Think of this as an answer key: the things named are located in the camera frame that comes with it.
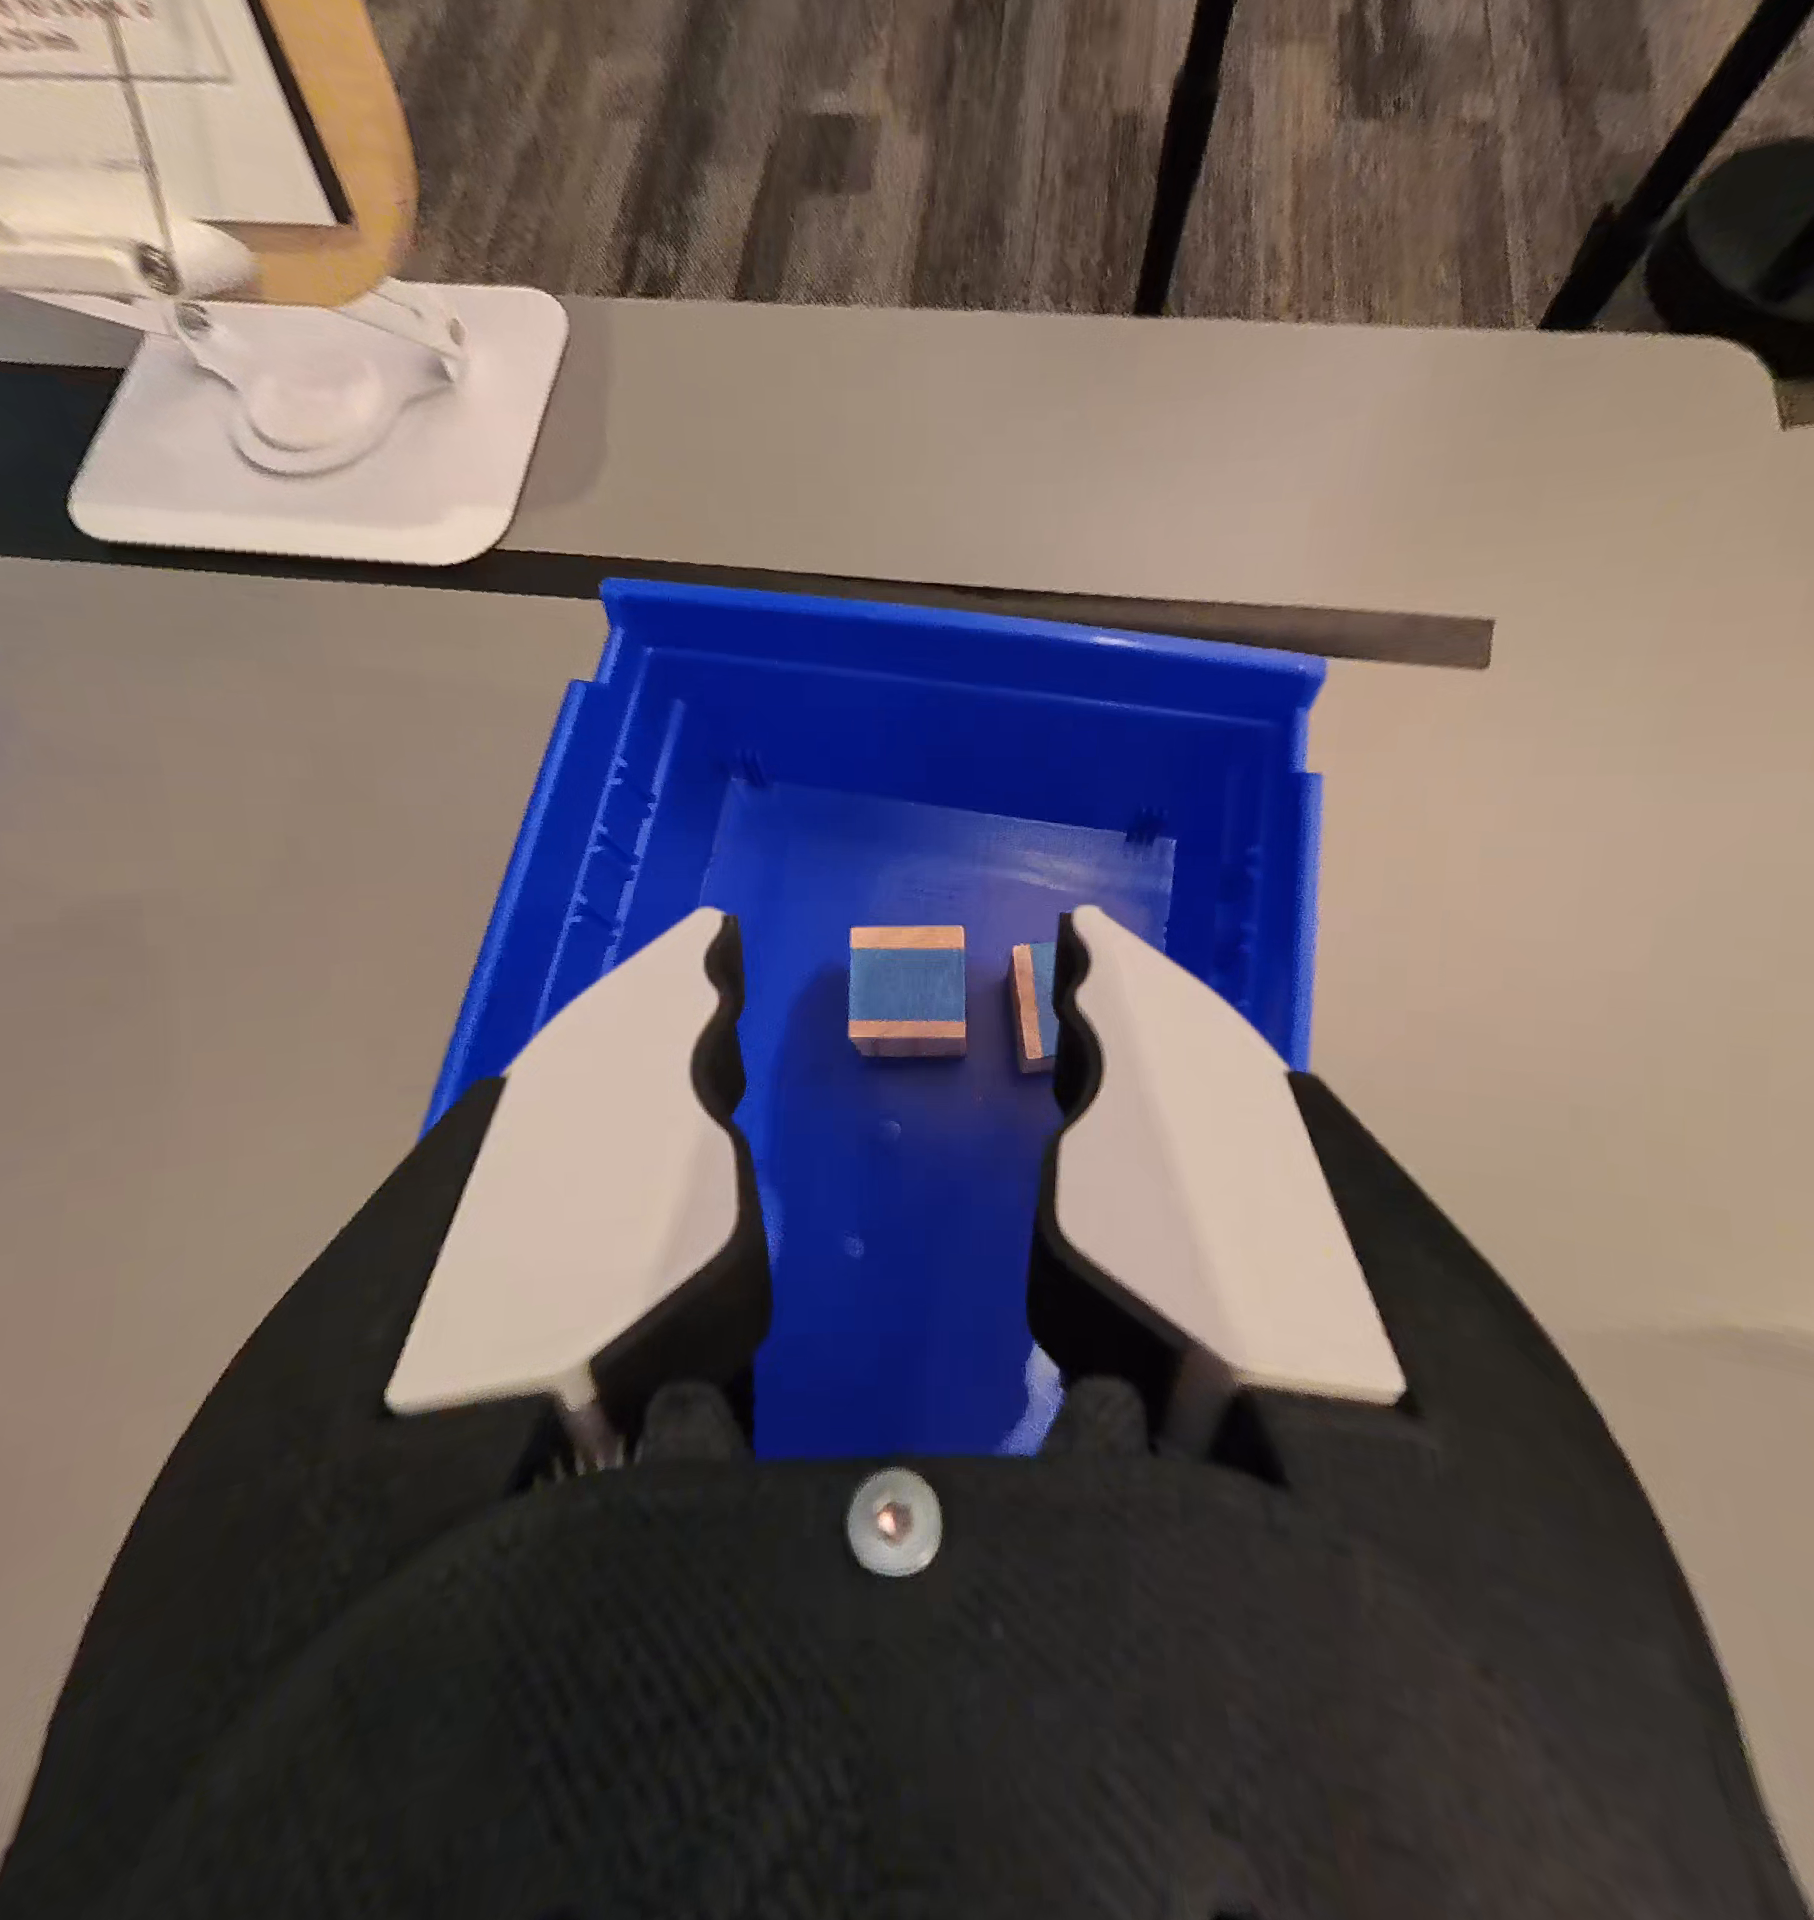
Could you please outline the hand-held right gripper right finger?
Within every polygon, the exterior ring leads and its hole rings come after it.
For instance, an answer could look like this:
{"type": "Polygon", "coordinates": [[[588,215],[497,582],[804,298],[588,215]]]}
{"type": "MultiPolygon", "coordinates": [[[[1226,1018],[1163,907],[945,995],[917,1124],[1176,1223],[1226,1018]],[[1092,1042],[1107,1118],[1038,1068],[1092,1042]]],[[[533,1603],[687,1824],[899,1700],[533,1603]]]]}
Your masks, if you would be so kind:
{"type": "Polygon", "coordinates": [[[1056,1011],[1027,1331],[1067,1401],[1123,1390],[1186,1463],[1264,1463],[1264,1401],[1404,1419],[1287,1057],[1097,907],[1057,923],[1056,1011]]]}

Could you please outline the wooden instruction board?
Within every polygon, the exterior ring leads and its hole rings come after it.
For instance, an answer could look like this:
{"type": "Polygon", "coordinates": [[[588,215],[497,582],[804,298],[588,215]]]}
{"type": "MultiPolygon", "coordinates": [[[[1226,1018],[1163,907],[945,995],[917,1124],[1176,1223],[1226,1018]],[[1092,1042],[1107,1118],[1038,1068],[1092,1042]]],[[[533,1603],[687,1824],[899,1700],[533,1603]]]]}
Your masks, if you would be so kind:
{"type": "Polygon", "coordinates": [[[256,253],[256,304],[347,308],[414,252],[419,165],[402,105],[362,0],[268,0],[272,44],[342,183],[342,229],[234,225],[256,253]]]}

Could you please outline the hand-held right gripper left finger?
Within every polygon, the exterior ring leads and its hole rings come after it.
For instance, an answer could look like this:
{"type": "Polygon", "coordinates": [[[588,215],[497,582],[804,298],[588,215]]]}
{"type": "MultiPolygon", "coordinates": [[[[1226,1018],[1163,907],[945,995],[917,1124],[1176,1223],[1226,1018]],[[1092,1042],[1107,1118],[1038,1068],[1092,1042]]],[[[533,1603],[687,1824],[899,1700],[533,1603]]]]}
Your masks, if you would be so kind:
{"type": "Polygon", "coordinates": [[[771,1257],[738,1124],[738,918],[698,907],[507,1068],[388,1415],[539,1401],[592,1463],[706,1386],[749,1435],[771,1257]]]}

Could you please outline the printed instruction sheet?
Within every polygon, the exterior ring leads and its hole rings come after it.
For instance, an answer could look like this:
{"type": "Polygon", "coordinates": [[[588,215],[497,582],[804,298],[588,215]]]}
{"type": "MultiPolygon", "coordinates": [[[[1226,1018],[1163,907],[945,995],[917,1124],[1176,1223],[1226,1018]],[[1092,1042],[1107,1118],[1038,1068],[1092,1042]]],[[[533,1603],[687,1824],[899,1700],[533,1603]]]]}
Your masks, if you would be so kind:
{"type": "Polygon", "coordinates": [[[0,0],[2,229],[156,242],[342,218],[263,4],[0,0]]]}

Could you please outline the black round base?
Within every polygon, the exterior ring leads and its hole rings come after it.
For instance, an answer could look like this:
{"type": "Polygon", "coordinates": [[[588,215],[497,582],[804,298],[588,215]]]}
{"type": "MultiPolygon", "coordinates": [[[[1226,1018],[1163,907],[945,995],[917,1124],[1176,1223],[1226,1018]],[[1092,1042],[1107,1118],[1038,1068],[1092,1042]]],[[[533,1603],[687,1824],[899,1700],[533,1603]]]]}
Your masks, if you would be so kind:
{"type": "Polygon", "coordinates": [[[1748,348],[1774,376],[1814,376],[1814,137],[1717,163],[1644,266],[1668,336],[1748,348]]]}

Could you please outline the white board stand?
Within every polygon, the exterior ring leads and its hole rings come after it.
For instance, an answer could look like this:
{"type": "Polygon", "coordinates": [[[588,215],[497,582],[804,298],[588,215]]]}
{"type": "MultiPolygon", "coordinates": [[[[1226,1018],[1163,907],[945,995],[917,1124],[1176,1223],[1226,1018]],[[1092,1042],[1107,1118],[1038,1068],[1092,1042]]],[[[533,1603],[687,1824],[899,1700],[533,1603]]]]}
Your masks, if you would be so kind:
{"type": "Polygon", "coordinates": [[[520,507],[568,348],[539,288],[268,294],[272,252],[0,218],[0,294],[130,326],[139,348],[68,485],[104,543],[456,568],[520,507]]]}

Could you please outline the black metal frame legs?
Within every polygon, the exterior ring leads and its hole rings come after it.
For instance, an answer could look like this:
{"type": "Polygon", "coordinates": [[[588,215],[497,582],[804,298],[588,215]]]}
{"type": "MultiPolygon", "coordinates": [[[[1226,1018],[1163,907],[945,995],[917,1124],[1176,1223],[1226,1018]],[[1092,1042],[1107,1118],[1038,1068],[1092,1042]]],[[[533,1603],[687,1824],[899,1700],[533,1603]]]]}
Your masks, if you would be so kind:
{"type": "MultiPolygon", "coordinates": [[[[1658,155],[1628,191],[1628,197],[1606,200],[1591,218],[1574,253],[1574,266],[1562,273],[1555,298],[1543,314],[1543,331],[1574,336],[1574,331],[1591,331],[1601,316],[1611,294],[1624,284],[1628,266],[1640,266],[1644,253],[1653,252],[1656,229],[1679,208],[1690,177],[1709,163],[1714,146],[1734,129],[1741,109],[1774,75],[1774,65],[1789,55],[1792,38],[1804,31],[1809,16],[1814,16],[1809,0],[1760,0],[1748,14],[1748,20],[1726,44],[1706,88],[1695,92],[1695,102],[1658,146],[1658,155]]],[[[1144,321],[1163,316],[1171,288],[1181,229],[1199,191],[1208,132],[1221,102],[1229,20],[1232,20],[1229,0],[1199,0],[1192,9],[1181,65],[1161,132],[1150,225],[1131,277],[1131,316],[1144,321]]]]}

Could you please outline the blue plastic bin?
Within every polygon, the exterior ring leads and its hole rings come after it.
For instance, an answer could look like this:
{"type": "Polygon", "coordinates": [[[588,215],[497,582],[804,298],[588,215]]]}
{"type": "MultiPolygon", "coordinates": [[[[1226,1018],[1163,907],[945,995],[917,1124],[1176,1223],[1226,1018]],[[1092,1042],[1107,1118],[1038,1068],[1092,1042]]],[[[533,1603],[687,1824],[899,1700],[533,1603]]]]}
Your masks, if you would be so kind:
{"type": "Polygon", "coordinates": [[[424,1120],[714,907],[771,1246],[759,1454],[994,1454],[1021,1415],[1046,1076],[1011,947],[1097,907],[1308,1063],[1328,662],[1229,643],[612,582],[424,1120]],[[848,929],[964,929],[964,1056],[848,1042],[848,929]]]}

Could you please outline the wooden cube with blue stripe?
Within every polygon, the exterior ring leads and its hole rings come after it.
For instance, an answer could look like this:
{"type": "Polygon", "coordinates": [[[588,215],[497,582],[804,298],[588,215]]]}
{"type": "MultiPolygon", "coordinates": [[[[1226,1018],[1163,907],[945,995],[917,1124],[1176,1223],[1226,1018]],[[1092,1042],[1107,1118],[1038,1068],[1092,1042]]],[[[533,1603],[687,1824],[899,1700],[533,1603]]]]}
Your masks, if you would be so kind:
{"type": "Polygon", "coordinates": [[[848,1042],[864,1057],[963,1057],[964,929],[848,929],[848,1042]]]}
{"type": "Polygon", "coordinates": [[[1057,1063],[1056,957],[1056,942],[1011,947],[1011,1035],[1021,1076],[1056,1071],[1057,1063]]]}

